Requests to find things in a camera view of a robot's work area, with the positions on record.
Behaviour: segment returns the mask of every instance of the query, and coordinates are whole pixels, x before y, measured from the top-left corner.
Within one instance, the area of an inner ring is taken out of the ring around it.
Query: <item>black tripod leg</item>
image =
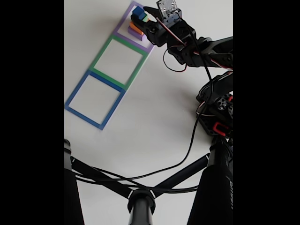
[[[228,151],[217,142],[210,148],[187,225],[233,224],[233,176],[228,169]]]
[[[104,173],[99,172],[98,170],[94,169],[93,167],[79,161],[78,159],[72,157],[72,169],[76,170],[83,175],[94,176],[98,179],[110,179],[109,176],[106,176]],[[119,183],[119,182],[103,182],[102,184],[104,187],[112,190],[113,192],[123,196],[124,198],[128,198],[132,189],[128,188],[127,186]]]
[[[141,189],[133,191],[127,207],[130,212],[128,225],[153,225],[155,200],[150,191]]]
[[[72,173],[70,145],[65,140],[64,225],[84,225],[76,177]]]

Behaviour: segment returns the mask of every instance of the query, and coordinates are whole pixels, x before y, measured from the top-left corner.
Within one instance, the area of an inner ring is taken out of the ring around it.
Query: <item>green square frame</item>
[[[138,62],[138,64],[136,65],[135,69],[133,70],[132,74],[129,77],[129,80],[127,81],[126,84],[122,84],[119,81],[111,78],[110,76],[102,73],[101,71],[97,70],[94,68],[95,64],[98,62],[98,60],[100,59],[100,57],[102,56],[102,54],[104,53],[104,51],[106,50],[106,48],[108,47],[108,45],[110,44],[110,42],[112,40],[118,41],[119,43],[125,45],[126,47],[140,53],[142,55],[141,60]],[[124,89],[124,90],[128,90],[128,88],[130,87],[131,83],[133,82],[133,80],[135,79],[136,75],[138,74],[138,72],[140,71],[142,65],[144,64],[144,62],[146,61],[147,57],[148,57],[149,53],[143,51],[142,49],[132,45],[131,43],[119,38],[118,36],[115,36],[114,34],[112,34],[108,40],[105,42],[104,46],[101,48],[100,52],[98,53],[98,55],[96,56],[96,58],[93,60],[92,64],[90,65],[89,70],[91,70],[92,72],[94,72],[95,74],[103,77],[104,79],[109,80],[110,82],[114,83],[115,85],[119,86],[120,88]]]

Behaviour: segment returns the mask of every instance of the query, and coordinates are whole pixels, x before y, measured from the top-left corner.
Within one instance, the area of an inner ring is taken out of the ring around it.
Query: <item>blue square frame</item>
[[[79,89],[81,88],[83,82],[85,81],[85,79],[88,76],[92,76],[94,78],[96,78],[97,80],[107,84],[108,86],[114,88],[115,90],[119,91],[120,94],[117,98],[117,100],[115,101],[115,103],[112,105],[110,111],[108,112],[108,114],[106,115],[106,117],[104,118],[102,124],[96,123],[95,121],[91,120],[90,118],[86,117],[85,115],[81,114],[80,112],[76,111],[75,109],[72,109],[69,104],[71,103],[71,101],[73,100],[73,98],[75,97],[75,95],[77,94],[77,92],[79,91]],[[119,86],[115,85],[114,83],[108,81],[107,79],[102,78],[101,76],[95,74],[94,72],[87,70],[86,73],[83,75],[83,77],[81,78],[80,82],[77,84],[77,86],[75,87],[75,89],[73,90],[72,94],[70,95],[70,97],[67,99],[66,103],[65,103],[65,109],[68,110],[69,112],[73,113],[74,115],[78,116],[79,118],[85,120],[86,122],[88,122],[89,124],[99,128],[100,130],[103,130],[103,128],[105,127],[105,125],[107,124],[107,122],[109,121],[110,117],[112,116],[113,112],[115,111],[115,109],[117,108],[118,104],[120,103],[121,99],[123,98],[124,94],[126,93],[126,91],[122,88],[120,88]]]

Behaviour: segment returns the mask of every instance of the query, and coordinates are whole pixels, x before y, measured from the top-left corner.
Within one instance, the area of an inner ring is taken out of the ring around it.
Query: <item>black foam grip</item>
[[[233,225],[233,177],[218,165],[201,176],[187,225]]]
[[[67,169],[64,170],[64,225],[84,225],[75,174]]]

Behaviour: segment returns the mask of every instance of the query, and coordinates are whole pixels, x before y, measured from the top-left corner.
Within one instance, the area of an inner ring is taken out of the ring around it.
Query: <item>green block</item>
[[[148,21],[148,15],[146,14],[145,18],[143,18],[143,21],[144,22],[147,22]]]

